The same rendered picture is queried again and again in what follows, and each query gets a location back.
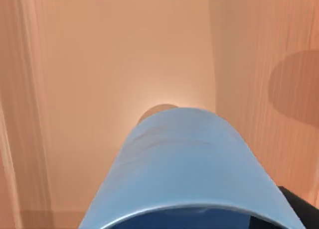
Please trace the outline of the light blue cup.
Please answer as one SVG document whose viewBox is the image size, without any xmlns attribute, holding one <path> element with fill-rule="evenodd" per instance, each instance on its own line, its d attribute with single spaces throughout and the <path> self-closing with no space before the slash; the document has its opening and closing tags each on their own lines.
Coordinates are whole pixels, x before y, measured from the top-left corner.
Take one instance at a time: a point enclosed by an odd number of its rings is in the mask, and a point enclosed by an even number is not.
<svg viewBox="0 0 319 229">
<path fill-rule="evenodd" d="M 174 108 L 128 135 L 78 229 L 305 229 L 240 134 Z"/>
</svg>

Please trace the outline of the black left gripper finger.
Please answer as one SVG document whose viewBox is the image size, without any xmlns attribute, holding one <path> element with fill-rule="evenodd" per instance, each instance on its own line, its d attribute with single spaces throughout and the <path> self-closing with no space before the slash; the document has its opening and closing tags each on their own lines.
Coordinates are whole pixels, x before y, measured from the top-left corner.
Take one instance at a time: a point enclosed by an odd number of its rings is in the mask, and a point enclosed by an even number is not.
<svg viewBox="0 0 319 229">
<path fill-rule="evenodd" d="M 300 218 L 306 229 L 319 229 L 319 209 L 292 193 L 283 186 L 279 189 L 293 208 L 296 215 Z"/>
</svg>

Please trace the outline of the salmon-coloured shallow box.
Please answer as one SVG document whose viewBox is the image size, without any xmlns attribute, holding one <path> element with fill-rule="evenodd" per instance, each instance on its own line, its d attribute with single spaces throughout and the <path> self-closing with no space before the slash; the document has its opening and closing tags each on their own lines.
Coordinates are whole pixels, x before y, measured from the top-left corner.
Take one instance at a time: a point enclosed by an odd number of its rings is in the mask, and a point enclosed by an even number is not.
<svg viewBox="0 0 319 229">
<path fill-rule="evenodd" d="M 76 229 L 172 106 L 228 120 L 319 209 L 319 0 L 0 0 L 0 229 Z"/>
</svg>

